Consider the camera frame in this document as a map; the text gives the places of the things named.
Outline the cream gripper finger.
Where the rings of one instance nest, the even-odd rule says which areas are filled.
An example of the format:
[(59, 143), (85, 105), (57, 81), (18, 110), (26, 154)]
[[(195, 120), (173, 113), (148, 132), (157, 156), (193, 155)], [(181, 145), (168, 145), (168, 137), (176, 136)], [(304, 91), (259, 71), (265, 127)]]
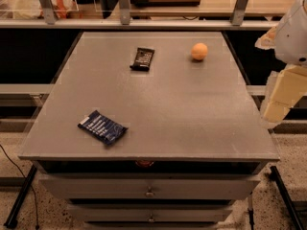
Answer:
[(270, 28), (265, 34), (259, 37), (254, 46), (258, 49), (269, 50), (275, 48), (275, 33), (276, 28)]
[(261, 119), (265, 124), (280, 124), (306, 93), (306, 67), (287, 64), (280, 72), (272, 71), (261, 104)]

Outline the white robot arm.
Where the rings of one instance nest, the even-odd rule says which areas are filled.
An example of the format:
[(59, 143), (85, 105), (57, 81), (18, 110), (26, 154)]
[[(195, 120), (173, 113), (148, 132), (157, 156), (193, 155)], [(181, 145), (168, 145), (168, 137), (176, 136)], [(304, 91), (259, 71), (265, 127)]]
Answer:
[(286, 64), (279, 73), (271, 72), (260, 107), (262, 124), (276, 127), (307, 93), (307, 0), (295, 0), (278, 25), (256, 40), (255, 47), (274, 49), (275, 57)]

